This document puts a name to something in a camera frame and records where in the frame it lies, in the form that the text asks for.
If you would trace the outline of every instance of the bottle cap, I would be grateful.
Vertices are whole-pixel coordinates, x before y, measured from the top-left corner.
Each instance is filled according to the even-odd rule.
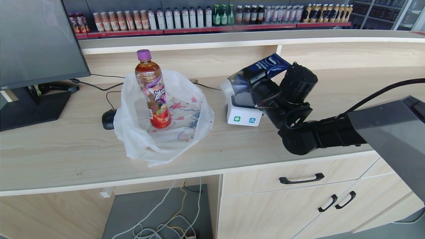
[[[137,58],[139,60],[150,60],[150,59],[152,59],[152,56],[151,56],[149,50],[143,49],[143,50],[138,50],[137,51]]]

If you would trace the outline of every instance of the bottle label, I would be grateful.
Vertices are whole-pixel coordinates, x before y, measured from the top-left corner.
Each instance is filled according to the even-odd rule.
[[[98,31],[104,31],[105,29],[103,28],[103,23],[96,23],[96,27]]]
[[[243,15],[242,13],[237,13],[236,14],[236,21],[237,22],[241,22],[242,21],[242,15]]]
[[[118,24],[121,30],[127,30],[127,24],[125,24],[125,21],[118,21]]]
[[[264,17],[264,13],[263,13],[263,12],[259,12],[259,13],[258,13],[258,17],[257,17],[257,19],[258,19],[259,21],[262,21],[262,20],[263,20],[263,17]]]

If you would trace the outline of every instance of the drawer handle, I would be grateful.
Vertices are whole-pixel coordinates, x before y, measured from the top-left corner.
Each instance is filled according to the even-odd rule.
[[[351,201],[353,201],[353,199],[356,197],[356,192],[351,191],[351,192],[350,192],[350,195],[351,195],[351,198],[350,198],[350,200],[348,200],[348,202],[346,202],[346,203],[345,203],[344,205],[342,205],[342,206],[340,206],[339,204],[337,204],[337,205],[335,206],[335,208],[337,208],[337,209],[341,209],[341,208],[345,207],[347,204],[349,204]]]
[[[323,173],[318,173],[315,174],[316,178],[312,179],[312,180],[305,180],[305,181],[289,181],[287,177],[280,177],[279,181],[281,182],[281,184],[296,184],[296,183],[305,183],[305,182],[315,182],[315,181],[320,181],[322,179],[325,178],[325,175],[323,175]]]
[[[318,208],[319,212],[322,213],[322,212],[328,210],[328,208],[330,208],[338,200],[338,197],[335,194],[332,195],[331,197],[332,197],[332,203],[325,209],[323,209],[322,207]]]

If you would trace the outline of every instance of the countertop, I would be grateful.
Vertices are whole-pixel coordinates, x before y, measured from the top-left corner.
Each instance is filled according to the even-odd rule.
[[[317,70],[319,78],[307,100],[308,120],[337,115],[371,93],[400,80],[423,77],[425,67]],[[225,77],[198,78],[218,87]],[[222,93],[202,88],[215,112],[212,131],[169,164],[149,168],[126,157],[114,131],[103,129],[110,109],[105,92],[89,86],[73,94],[59,120],[4,131],[1,137],[0,196],[102,188],[185,177],[222,174],[301,159],[370,151],[369,145],[317,149],[305,156],[289,153],[277,129],[263,117],[259,127],[228,125]],[[371,102],[413,96],[425,100],[425,85],[394,89]],[[120,94],[109,94],[115,107]]]

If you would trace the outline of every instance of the brown bottle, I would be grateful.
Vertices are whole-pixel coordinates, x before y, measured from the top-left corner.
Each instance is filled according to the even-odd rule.
[[[135,69],[136,79],[147,101],[150,122],[155,128],[166,128],[171,123],[171,114],[165,99],[161,68],[151,61],[149,50],[138,50],[137,58],[140,63]]]

